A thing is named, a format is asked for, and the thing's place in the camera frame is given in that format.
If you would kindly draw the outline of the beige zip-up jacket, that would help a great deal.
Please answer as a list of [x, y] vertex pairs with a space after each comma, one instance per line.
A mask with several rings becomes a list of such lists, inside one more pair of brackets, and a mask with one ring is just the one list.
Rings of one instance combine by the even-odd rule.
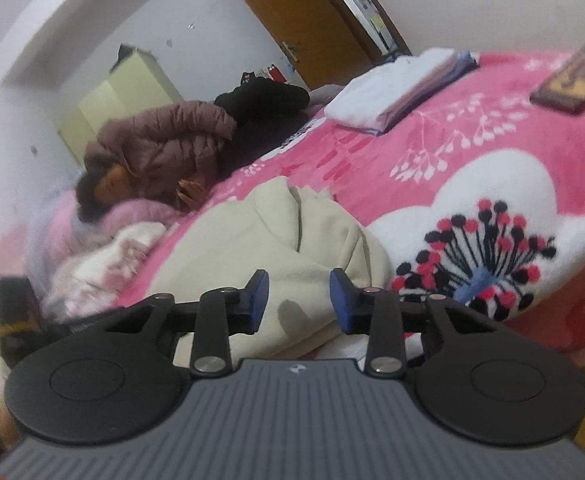
[[242, 288], [265, 270], [270, 292], [260, 328], [230, 337], [232, 359], [298, 358], [339, 333], [329, 300], [335, 268], [360, 287], [383, 287], [391, 274], [381, 243], [329, 190], [276, 177], [174, 228], [118, 301], [129, 306], [156, 292], [193, 301], [210, 289]]

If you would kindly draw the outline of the cream fleece garment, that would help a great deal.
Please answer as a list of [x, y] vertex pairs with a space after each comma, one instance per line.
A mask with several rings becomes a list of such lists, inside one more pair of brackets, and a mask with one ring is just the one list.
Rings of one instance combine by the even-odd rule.
[[114, 307], [166, 231], [159, 222], [131, 224], [107, 244], [67, 259], [53, 274], [42, 300], [44, 318], [66, 322]]

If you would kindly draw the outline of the pink grey rolled duvet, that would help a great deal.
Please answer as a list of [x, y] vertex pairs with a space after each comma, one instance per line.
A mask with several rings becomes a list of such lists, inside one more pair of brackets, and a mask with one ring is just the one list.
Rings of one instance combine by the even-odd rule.
[[36, 296], [46, 296], [57, 269], [69, 258], [95, 250], [120, 230], [140, 222], [170, 228], [180, 214], [155, 200], [127, 200], [96, 222], [82, 222], [73, 188], [56, 188], [45, 196], [27, 227], [26, 273]]

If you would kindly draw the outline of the pink floral bed blanket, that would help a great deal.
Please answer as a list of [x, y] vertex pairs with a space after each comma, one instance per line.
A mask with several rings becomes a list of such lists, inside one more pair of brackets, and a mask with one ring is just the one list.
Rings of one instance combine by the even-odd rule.
[[402, 294], [460, 302], [585, 364], [585, 112], [533, 104], [557, 52], [485, 53], [382, 136], [317, 117], [221, 183], [329, 190], [384, 244]]

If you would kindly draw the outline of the person in mauve puffer coat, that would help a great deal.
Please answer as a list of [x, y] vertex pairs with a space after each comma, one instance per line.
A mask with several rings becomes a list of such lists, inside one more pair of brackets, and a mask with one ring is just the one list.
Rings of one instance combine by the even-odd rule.
[[183, 101], [105, 122], [87, 144], [76, 184], [78, 217], [96, 222], [127, 200], [181, 211], [210, 188], [281, 146], [341, 91], [252, 77], [212, 102]]

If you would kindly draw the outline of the folded white towel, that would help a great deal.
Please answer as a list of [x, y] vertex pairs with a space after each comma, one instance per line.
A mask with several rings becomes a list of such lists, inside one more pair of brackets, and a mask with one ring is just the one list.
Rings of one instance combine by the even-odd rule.
[[352, 79], [324, 114], [337, 125], [380, 136], [478, 66], [477, 55], [450, 48], [400, 56]]

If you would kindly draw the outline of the yellow-green wardrobe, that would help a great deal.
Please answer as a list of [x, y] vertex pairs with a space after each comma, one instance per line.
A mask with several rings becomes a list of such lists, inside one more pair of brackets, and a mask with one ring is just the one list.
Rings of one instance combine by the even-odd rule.
[[180, 101], [180, 92], [157, 60], [148, 52], [135, 51], [69, 110], [58, 134], [82, 166], [87, 144], [109, 119]]

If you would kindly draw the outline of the smartphone with brown case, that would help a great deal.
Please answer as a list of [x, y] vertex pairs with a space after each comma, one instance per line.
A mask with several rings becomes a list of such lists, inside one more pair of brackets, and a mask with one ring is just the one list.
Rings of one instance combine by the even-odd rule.
[[550, 110], [579, 115], [585, 111], [585, 46], [531, 92], [530, 102]]

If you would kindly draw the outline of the brown wooden door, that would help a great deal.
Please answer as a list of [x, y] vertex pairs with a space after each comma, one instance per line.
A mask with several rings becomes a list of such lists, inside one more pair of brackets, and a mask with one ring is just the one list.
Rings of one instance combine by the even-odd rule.
[[411, 50], [378, 0], [244, 0], [312, 89]]

